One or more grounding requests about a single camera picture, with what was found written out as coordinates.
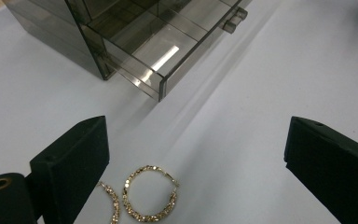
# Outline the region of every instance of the white surface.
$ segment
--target white surface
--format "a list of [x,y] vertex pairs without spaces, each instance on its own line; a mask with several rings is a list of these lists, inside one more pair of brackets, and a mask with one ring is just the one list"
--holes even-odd
[[[88,74],[1,10],[0,174],[28,175],[29,160],[60,135],[106,115],[103,181],[121,194],[146,164],[179,180],[160,223],[338,223],[285,168],[283,151],[291,116],[358,141],[358,1],[254,0],[248,10],[160,104],[121,76]],[[141,212],[158,211],[170,191],[151,178],[131,189]],[[76,223],[111,214],[96,189]],[[120,222],[137,223],[124,209]]]

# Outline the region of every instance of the hoop earring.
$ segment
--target hoop earring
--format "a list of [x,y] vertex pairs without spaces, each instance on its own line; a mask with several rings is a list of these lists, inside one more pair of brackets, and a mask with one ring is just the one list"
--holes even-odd
[[110,224],[118,224],[118,218],[120,216],[120,205],[118,204],[118,196],[115,194],[112,187],[110,187],[109,185],[105,185],[104,182],[98,182],[97,187],[98,186],[103,187],[106,193],[109,194],[109,196],[113,200],[113,207],[115,208],[115,213],[112,215]]
[[[131,181],[139,174],[141,174],[142,172],[145,171],[156,171],[156,172],[160,172],[162,173],[164,176],[168,177],[173,184],[175,185],[175,188],[173,189],[173,192],[171,193],[170,196],[170,201],[169,203],[164,207],[164,209],[152,216],[143,216],[140,213],[136,212],[135,210],[132,209],[132,205],[129,202],[129,197],[128,197],[128,190],[130,188],[130,184]],[[127,212],[130,214],[130,216],[134,217],[136,220],[140,221],[140,222],[156,222],[159,220],[162,220],[163,218],[165,218],[172,210],[173,207],[175,206],[175,202],[176,202],[176,189],[179,187],[178,182],[172,178],[172,176],[170,176],[168,173],[164,172],[161,168],[157,167],[157,166],[150,166],[150,165],[146,165],[144,167],[139,168],[137,171],[135,171],[134,173],[132,173],[126,180],[126,183],[124,184],[124,189],[123,189],[123,203],[124,203],[124,207],[126,208]]]

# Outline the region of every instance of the acrylic box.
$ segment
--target acrylic box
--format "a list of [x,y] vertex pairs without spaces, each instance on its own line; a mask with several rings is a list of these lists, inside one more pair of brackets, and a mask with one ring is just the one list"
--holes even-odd
[[25,30],[103,79],[161,101],[250,0],[4,0]]

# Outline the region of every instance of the open drawer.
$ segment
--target open drawer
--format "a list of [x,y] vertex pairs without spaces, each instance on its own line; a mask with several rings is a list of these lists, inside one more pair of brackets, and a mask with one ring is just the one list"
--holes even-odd
[[[120,73],[159,101],[172,90],[223,30],[234,32],[235,27],[247,15],[242,7],[250,2],[65,0],[67,8],[62,8],[62,3],[59,3],[62,1],[64,0],[6,0],[6,3],[13,14],[17,18],[22,17],[22,20],[23,17],[27,19],[28,14],[32,14],[40,6],[42,9],[39,10],[46,10],[46,14],[50,14],[50,20],[74,23],[89,49],[89,55],[86,56],[93,59],[103,79]],[[26,12],[19,9],[20,5],[34,9]],[[54,5],[60,7],[60,10],[54,9]],[[68,20],[67,13],[63,13],[66,9],[73,16],[72,21]],[[47,30],[43,20],[27,21]],[[54,37],[68,45],[74,45],[73,40],[56,34],[51,25],[49,29],[48,33]]]

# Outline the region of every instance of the jewelry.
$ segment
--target jewelry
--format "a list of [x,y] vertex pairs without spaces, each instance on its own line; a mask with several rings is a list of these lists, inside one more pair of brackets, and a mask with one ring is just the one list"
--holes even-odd
[[104,190],[106,191],[106,193],[108,193],[109,196],[113,200],[113,206],[115,207],[115,213],[112,215],[112,220],[111,220],[110,224],[118,224],[118,217],[120,216],[120,205],[118,204],[118,196],[115,194],[112,187],[110,187],[109,185],[105,185],[104,182],[102,182],[102,181],[98,182],[97,187],[98,186],[102,186],[104,188]]
[[[144,172],[144,171],[156,171],[156,172],[160,172],[162,173],[164,176],[167,176],[175,185],[175,188],[173,189],[173,192],[171,193],[170,196],[170,202],[165,206],[165,208],[153,215],[153,216],[144,216],[141,215],[140,213],[136,212],[135,210],[132,209],[132,206],[129,202],[129,197],[128,197],[128,190],[130,187],[130,183],[131,181],[140,173]],[[124,203],[124,207],[126,208],[127,212],[130,214],[130,216],[134,217],[135,219],[137,219],[140,222],[156,222],[159,221],[163,218],[165,218],[172,210],[173,210],[173,206],[175,205],[176,202],[176,189],[179,187],[178,182],[172,178],[172,176],[170,176],[168,173],[164,172],[161,168],[157,167],[157,166],[150,166],[150,165],[146,165],[144,167],[139,168],[137,171],[135,171],[134,173],[132,173],[126,180],[126,183],[124,185],[124,189],[123,189],[123,203]]]

